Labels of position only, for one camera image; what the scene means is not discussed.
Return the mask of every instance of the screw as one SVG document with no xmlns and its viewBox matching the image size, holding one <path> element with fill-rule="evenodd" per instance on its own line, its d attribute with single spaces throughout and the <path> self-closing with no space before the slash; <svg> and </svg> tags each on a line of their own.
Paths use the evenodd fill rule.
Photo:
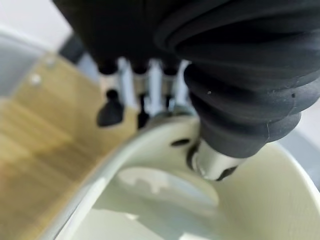
<svg viewBox="0 0 320 240">
<path fill-rule="evenodd" d="M 42 82 L 42 77 L 37 73 L 34 73 L 30 78 L 30 83 L 32 86 L 37 87 L 41 84 L 41 82 Z"/>
</svg>

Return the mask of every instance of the black knob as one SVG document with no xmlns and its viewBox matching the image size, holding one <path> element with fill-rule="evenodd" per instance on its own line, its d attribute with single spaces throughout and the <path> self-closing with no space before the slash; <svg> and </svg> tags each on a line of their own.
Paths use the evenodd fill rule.
<svg viewBox="0 0 320 240">
<path fill-rule="evenodd" d="M 96 123 L 99 127 L 120 124 L 124 119 L 124 106 L 119 101 L 118 92 L 111 89 L 106 92 L 107 103 L 98 112 Z"/>
</svg>

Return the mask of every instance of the gray surface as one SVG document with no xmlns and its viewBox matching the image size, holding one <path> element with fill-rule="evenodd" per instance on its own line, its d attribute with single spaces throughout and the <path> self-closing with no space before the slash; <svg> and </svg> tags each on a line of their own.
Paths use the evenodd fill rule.
<svg viewBox="0 0 320 240">
<path fill-rule="evenodd" d="M 0 32 L 0 96 L 9 96 L 44 53 Z"/>
<path fill-rule="evenodd" d="M 293 130 L 278 141 L 285 147 L 309 174 L 320 190 L 320 151 L 299 132 Z"/>
</svg>

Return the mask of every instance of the white curved plastic part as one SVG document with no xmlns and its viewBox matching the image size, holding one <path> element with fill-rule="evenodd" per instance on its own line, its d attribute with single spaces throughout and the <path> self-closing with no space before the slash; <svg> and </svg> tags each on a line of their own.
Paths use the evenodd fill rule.
<svg viewBox="0 0 320 240">
<path fill-rule="evenodd" d="M 293 157 L 268 144 L 225 180 L 207 181 L 186 165 L 198 132 L 198 120 L 190 116 L 170 118 L 140 132 L 106 159 L 56 239 L 319 239 L 320 193 Z M 180 139 L 190 143 L 171 146 Z M 167 184 L 154 186 L 156 182 L 142 172 L 132 179 L 122 176 L 137 168 L 168 173 L 158 178 Z M 157 177 L 152 171 L 148 174 Z M 177 185 L 172 188 L 172 178 L 182 187 L 197 188 L 198 199 Z"/>
</svg>

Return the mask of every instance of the wooden board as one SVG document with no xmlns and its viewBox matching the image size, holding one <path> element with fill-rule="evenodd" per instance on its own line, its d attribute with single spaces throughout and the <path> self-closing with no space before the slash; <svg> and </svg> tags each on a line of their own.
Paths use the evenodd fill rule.
<svg viewBox="0 0 320 240">
<path fill-rule="evenodd" d="M 34 240 L 111 150 L 136 131 L 136 113 L 101 129 L 98 85 L 46 56 L 0 101 L 0 239 Z"/>
</svg>

